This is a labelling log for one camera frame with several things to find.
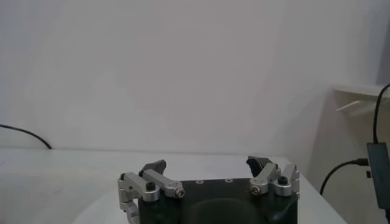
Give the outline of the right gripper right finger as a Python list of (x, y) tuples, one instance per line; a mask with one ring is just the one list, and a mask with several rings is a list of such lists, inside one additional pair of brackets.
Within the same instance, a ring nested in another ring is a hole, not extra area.
[(252, 178), (249, 192), (254, 196), (269, 192), (278, 197), (300, 196), (300, 171), (296, 165), (287, 164), (283, 170), (269, 158), (248, 156), (246, 160)]

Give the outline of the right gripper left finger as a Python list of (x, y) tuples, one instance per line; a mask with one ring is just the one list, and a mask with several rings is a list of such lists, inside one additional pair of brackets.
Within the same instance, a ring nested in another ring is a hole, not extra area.
[(138, 208), (134, 200), (156, 202), (163, 195), (182, 199), (186, 194), (183, 183), (164, 176), (165, 169), (166, 161), (161, 159), (146, 164), (138, 173), (122, 173), (117, 181), (120, 209), (135, 213)]

